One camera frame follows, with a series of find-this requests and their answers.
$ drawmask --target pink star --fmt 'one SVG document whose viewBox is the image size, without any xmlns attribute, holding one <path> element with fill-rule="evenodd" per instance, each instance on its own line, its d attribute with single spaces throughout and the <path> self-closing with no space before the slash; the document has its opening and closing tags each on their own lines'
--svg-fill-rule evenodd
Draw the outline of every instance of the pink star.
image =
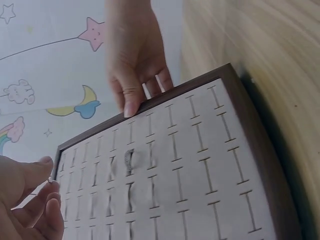
<svg viewBox="0 0 320 240">
<path fill-rule="evenodd" d="M 93 51 L 97 51 L 105 39 L 105 23 L 98 23 L 91 17 L 86 18 L 86 31 L 78 36 L 79 39 L 89 41 Z"/>
</svg>

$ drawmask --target ring display tray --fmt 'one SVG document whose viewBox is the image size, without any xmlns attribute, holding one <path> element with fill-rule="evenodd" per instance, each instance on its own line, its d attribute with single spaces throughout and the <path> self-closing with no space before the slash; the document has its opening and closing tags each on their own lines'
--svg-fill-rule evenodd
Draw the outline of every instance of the ring display tray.
<svg viewBox="0 0 320 240">
<path fill-rule="evenodd" d="M 230 64 L 58 147 L 65 240 L 301 239 L 273 147 Z"/>
</svg>

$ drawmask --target star outline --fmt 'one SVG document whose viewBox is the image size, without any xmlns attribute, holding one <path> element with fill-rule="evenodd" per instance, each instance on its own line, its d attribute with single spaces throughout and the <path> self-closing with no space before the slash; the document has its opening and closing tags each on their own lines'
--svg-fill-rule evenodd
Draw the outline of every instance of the star outline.
<svg viewBox="0 0 320 240">
<path fill-rule="evenodd" d="M 8 9 L 8 8 L 11 8 L 11 13 L 13 14 L 13 16 L 9 17 L 8 20 L 7 20 L 5 17 L 2 17 L 2 16 L 5 14 L 5 7 L 6 7 L 7 9 Z M 14 3 L 10 4 L 9 6 L 8 6 L 8 5 L 5 5 L 5 4 L 2 5 L 2 13 L 1 13 L 1 15 L 0 15 L 0 19 L 4 19 L 6 25 L 9 24 L 9 22 L 10 22 L 11 19 L 13 19 L 13 18 L 15 18 L 15 17 L 17 16 L 16 13 L 14 12 L 14 7 L 15 7 L 15 4 L 14 4 Z"/>
</svg>

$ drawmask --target white velvet insert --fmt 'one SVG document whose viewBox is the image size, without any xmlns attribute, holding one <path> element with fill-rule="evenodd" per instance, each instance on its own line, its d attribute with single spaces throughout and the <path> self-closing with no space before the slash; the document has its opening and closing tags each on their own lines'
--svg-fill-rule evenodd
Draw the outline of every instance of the white velvet insert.
<svg viewBox="0 0 320 240">
<path fill-rule="evenodd" d="M 57 180 L 65 240 L 276 239 L 221 79 L 67 149 Z"/>
</svg>

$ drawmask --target dark wooden frame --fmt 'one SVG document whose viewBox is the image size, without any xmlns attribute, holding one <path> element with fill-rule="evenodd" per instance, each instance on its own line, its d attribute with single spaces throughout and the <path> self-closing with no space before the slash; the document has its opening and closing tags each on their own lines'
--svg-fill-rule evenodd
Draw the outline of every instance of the dark wooden frame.
<svg viewBox="0 0 320 240">
<path fill-rule="evenodd" d="M 253 103 L 230 63 L 185 82 L 174 89 L 162 93 L 160 96 L 147 100 L 141 105 L 137 114 L 220 78 L 231 98 L 231 102 L 248 139 L 250 149 L 256 159 L 277 239 L 302 239 L 298 216 L 282 167 Z M 58 166 L 63 151 L 126 119 L 121 113 L 59 145 L 54 161 L 53 178 L 57 178 Z"/>
</svg>

